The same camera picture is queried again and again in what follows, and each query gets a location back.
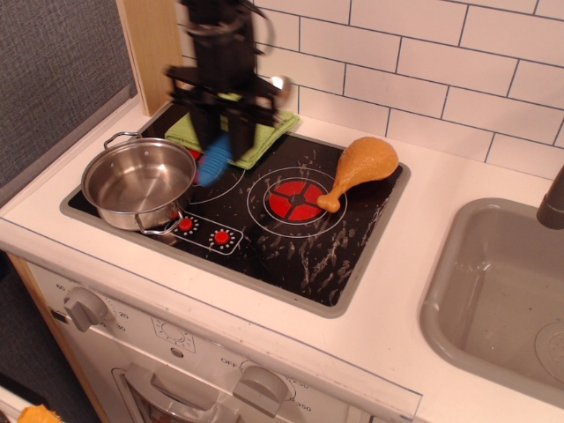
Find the white knob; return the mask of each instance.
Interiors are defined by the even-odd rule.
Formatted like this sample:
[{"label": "white knob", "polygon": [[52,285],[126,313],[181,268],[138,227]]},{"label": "white knob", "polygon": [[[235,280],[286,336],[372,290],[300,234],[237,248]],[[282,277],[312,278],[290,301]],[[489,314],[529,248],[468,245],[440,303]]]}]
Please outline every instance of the white knob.
[{"label": "white knob", "polygon": [[274,417],[289,394],[282,380],[265,368],[250,366],[235,386],[233,396]]},{"label": "white knob", "polygon": [[64,298],[64,309],[81,332],[102,323],[108,313],[108,306],[98,295],[80,286],[72,288]]}]

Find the red knob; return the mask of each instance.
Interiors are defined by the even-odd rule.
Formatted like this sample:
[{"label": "red knob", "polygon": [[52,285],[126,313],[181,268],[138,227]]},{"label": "red knob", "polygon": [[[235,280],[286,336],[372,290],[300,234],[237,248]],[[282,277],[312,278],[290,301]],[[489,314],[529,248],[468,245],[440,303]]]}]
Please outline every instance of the red knob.
[{"label": "red knob", "polygon": [[181,231],[189,231],[194,226],[194,222],[192,222],[191,218],[184,218],[182,222],[178,224],[178,228]]},{"label": "red knob", "polygon": [[230,239],[231,235],[229,235],[226,231],[219,231],[215,235],[213,235],[213,240],[218,245],[226,245]]}]

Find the orange object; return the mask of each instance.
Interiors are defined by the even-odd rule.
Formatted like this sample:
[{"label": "orange object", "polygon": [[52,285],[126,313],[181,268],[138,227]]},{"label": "orange object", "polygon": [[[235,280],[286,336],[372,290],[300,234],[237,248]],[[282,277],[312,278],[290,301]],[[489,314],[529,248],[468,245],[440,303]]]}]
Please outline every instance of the orange object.
[{"label": "orange object", "polygon": [[363,182],[385,179],[398,165],[397,153],[390,144],[380,138],[359,138],[341,154],[333,188],[329,194],[317,198],[317,205],[327,212],[337,212],[341,207],[338,198],[348,189]]},{"label": "orange object", "polygon": [[61,423],[61,418],[45,407],[45,405],[34,405],[24,408],[18,419],[18,423]]}]

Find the tile wall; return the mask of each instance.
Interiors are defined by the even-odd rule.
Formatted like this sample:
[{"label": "tile wall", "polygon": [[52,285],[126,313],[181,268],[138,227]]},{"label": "tile wall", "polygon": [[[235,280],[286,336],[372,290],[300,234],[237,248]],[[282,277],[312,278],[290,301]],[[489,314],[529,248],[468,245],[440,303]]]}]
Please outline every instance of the tile wall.
[{"label": "tile wall", "polygon": [[276,34],[259,73],[293,79],[293,111],[550,179],[564,165],[564,0],[255,4]]}]

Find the red burner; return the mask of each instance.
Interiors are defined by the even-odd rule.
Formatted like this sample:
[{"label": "red burner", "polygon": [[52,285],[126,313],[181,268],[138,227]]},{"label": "red burner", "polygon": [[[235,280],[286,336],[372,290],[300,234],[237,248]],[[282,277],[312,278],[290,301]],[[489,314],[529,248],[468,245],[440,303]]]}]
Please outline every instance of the red burner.
[{"label": "red burner", "polygon": [[190,154],[192,154],[192,157],[194,158],[194,160],[198,160],[198,158],[202,155],[201,152],[197,152],[196,150],[189,150]]},{"label": "red burner", "polygon": [[315,203],[321,194],[323,190],[313,181],[282,182],[271,190],[268,205],[279,218],[301,223],[314,219],[323,212]]},{"label": "red burner", "polygon": [[194,227],[194,222],[191,218],[184,218],[178,225],[178,228],[184,232],[189,231],[190,229],[192,229],[192,227]]},{"label": "red burner", "polygon": [[213,240],[218,245],[226,245],[229,240],[231,240],[231,235],[229,235],[226,231],[221,230],[218,231],[215,235],[213,235]]}]

